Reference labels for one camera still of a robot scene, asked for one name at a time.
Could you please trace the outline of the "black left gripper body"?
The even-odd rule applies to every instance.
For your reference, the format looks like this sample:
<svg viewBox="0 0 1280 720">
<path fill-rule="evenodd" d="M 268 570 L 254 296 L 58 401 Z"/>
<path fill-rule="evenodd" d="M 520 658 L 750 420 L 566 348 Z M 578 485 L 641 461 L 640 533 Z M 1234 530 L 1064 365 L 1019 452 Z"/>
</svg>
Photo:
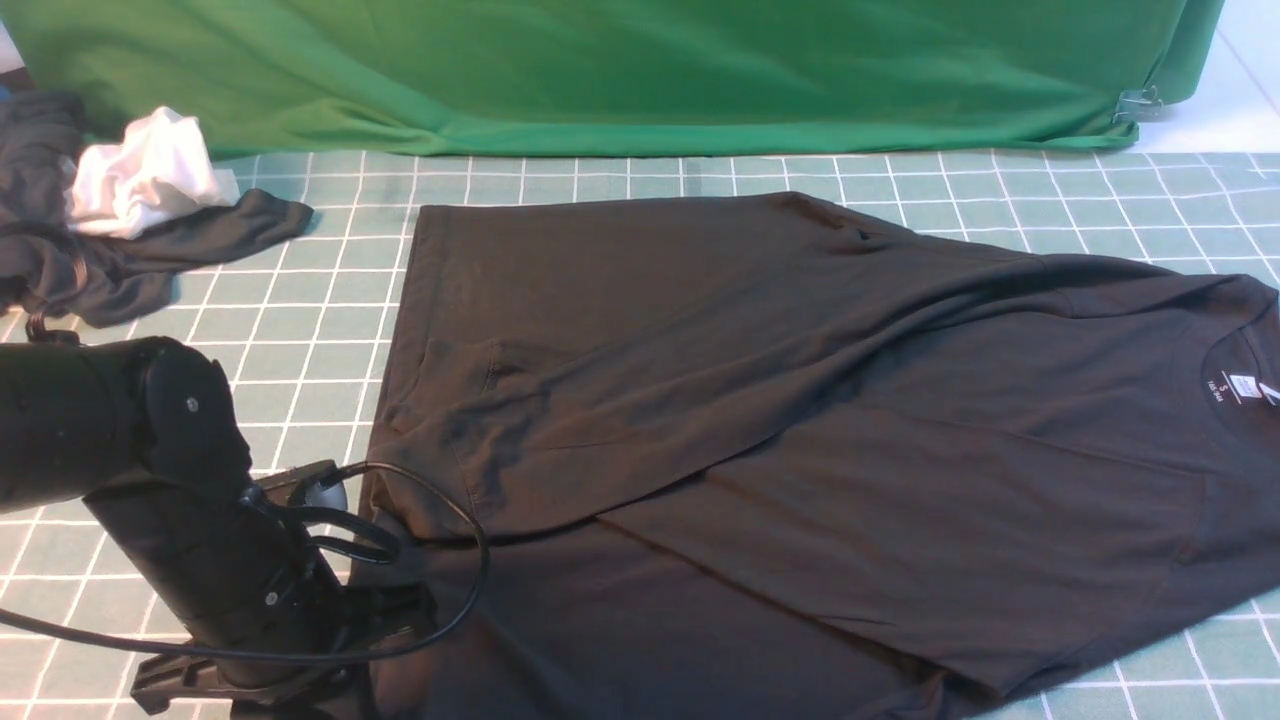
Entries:
<svg viewBox="0 0 1280 720">
<path fill-rule="evenodd" d="M 424 585 L 337 585 L 259 597 L 210 618 L 182 618 L 191 633 L 178 655 L 143 661 L 131 689 L 148 715 L 175 700 L 229 700 L 234 716 L 376 716 L 369 661 L 436 629 Z"/>
</svg>

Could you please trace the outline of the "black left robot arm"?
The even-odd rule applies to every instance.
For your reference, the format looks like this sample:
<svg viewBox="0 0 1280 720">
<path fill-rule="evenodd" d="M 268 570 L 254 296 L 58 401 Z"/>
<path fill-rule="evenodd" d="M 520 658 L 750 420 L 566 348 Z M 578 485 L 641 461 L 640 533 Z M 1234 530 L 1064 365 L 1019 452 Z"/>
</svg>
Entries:
<svg viewBox="0 0 1280 720">
<path fill-rule="evenodd" d="M 4 345 L 3 511 L 79 500 L 189 633 L 150 650 L 150 715 L 228 700 L 236 719 L 376 719 L 365 653 L 435 628 L 422 585 L 343 585 L 324 550 L 392 562 L 398 541 L 320 495 L 330 460 L 250 475 L 221 366 L 152 337 Z"/>
</svg>

